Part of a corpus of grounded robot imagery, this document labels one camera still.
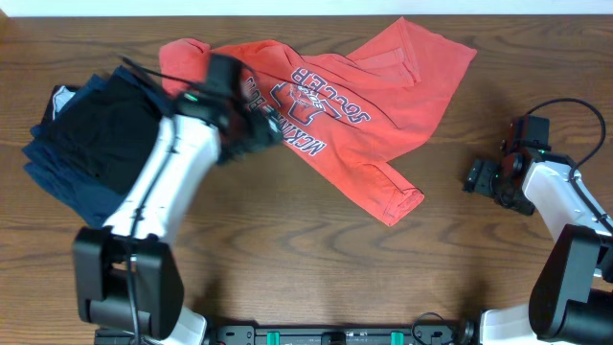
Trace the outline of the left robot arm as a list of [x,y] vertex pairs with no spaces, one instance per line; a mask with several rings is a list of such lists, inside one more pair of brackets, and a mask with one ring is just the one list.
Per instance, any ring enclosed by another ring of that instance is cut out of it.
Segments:
[[156,144],[126,199],[72,243],[77,304],[97,344],[206,344],[206,318],[184,304],[172,255],[180,224],[212,166],[284,136],[279,114],[247,101],[247,67],[212,54],[206,77],[170,98]]

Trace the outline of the red printed t-shirt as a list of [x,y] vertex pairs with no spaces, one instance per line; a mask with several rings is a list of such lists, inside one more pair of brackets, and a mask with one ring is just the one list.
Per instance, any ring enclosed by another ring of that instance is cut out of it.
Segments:
[[429,140],[476,55],[402,18],[345,56],[270,39],[219,52],[248,66],[248,103],[278,111],[285,144],[390,226],[424,198],[391,161]]

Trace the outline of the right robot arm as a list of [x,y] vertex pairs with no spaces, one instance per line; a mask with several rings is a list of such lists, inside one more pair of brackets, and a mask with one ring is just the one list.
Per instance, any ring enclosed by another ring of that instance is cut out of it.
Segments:
[[498,161],[473,163],[464,189],[525,216],[539,214],[555,243],[528,303],[487,310],[478,344],[609,344],[612,295],[592,286],[612,280],[612,220],[572,160],[551,151],[549,120],[515,118]]

